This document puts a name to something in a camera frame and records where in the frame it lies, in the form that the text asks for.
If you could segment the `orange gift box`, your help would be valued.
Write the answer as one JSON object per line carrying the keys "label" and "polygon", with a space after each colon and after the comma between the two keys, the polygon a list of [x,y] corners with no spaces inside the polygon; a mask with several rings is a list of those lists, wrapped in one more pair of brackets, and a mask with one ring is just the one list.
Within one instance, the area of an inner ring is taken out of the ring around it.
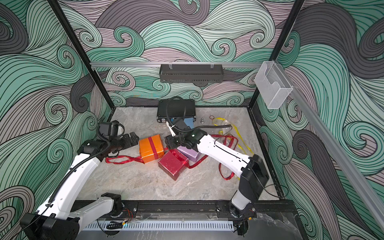
{"label": "orange gift box", "polygon": [[139,140],[140,157],[144,164],[159,160],[165,154],[165,148],[160,135]]}

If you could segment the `red gift box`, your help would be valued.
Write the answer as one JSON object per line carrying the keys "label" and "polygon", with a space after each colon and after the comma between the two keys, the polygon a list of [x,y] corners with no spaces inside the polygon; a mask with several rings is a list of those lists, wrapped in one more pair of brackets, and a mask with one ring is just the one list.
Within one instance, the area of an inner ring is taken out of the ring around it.
{"label": "red gift box", "polygon": [[158,165],[169,177],[176,181],[188,167],[189,159],[177,149],[169,150],[159,159]]}

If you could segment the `purple gift box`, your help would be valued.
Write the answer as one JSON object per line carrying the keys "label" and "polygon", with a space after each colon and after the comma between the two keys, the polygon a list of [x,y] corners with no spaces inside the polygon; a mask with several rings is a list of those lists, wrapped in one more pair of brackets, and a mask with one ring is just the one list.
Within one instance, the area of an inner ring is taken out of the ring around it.
{"label": "purple gift box", "polygon": [[190,162],[193,162],[193,163],[196,163],[200,159],[200,157],[201,157],[201,153],[195,151],[194,149],[188,149],[186,147],[179,146],[179,147],[177,147],[177,150],[181,154],[186,156],[189,159]]}

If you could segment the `yellow ribbon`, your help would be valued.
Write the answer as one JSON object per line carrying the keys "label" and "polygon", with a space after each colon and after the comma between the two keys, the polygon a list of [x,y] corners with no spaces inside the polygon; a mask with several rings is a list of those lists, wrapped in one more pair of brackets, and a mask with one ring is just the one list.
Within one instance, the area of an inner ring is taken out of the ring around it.
{"label": "yellow ribbon", "polygon": [[246,144],[236,125],[234,125],[233,123],[231,123],[230,121],[224,118],[213,118],[212,124],[214,126],[231,125],[232,128],[225,133],[225,136],[232,136],[237,139],[236,147],[235,147],[236,150],[240,150],[243,154],[246,154],[249,156],[254,155],[254,152]]}

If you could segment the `blue gift box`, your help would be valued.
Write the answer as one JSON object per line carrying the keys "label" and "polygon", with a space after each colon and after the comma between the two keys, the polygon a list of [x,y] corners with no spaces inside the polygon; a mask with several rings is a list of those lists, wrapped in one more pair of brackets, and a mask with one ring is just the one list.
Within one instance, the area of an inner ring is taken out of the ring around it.
{"label": "blue gift box", "polygon": [[193,129],[195,127],[194,125],[194,118],[185,118],[184,123],[190,128]]}

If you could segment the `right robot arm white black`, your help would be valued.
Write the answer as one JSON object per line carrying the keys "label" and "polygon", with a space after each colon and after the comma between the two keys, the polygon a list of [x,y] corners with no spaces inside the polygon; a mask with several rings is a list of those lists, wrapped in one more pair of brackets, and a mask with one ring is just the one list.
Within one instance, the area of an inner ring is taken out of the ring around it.
{"label": "right robot arm white black", "polygon": [[169,150],[182,146],[207,155],[240,178],[238,190],[229,204],[229,211],[236,218],[244,215],[247,205],[259,200],[269,181],[266,165],[260,156],[248,156],[230,149],[203,130],[168,135],[165,143]]}

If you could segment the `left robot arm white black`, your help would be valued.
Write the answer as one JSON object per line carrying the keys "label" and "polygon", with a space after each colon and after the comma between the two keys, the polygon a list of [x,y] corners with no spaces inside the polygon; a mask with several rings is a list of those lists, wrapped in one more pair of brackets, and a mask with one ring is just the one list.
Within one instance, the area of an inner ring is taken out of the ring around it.
{"label": "left robot arm white black", "polygon": [[29,240],[74,240],[86,226],[107,215],[119,218],[124,204],[118,194],[105,193],[94,202],[73,211],[81,189],[109,153],[136,146],[139,137],[134,133],[85,141],[78,150],[70,169],[34,214],[25,214],[20,220],[22,232]]}

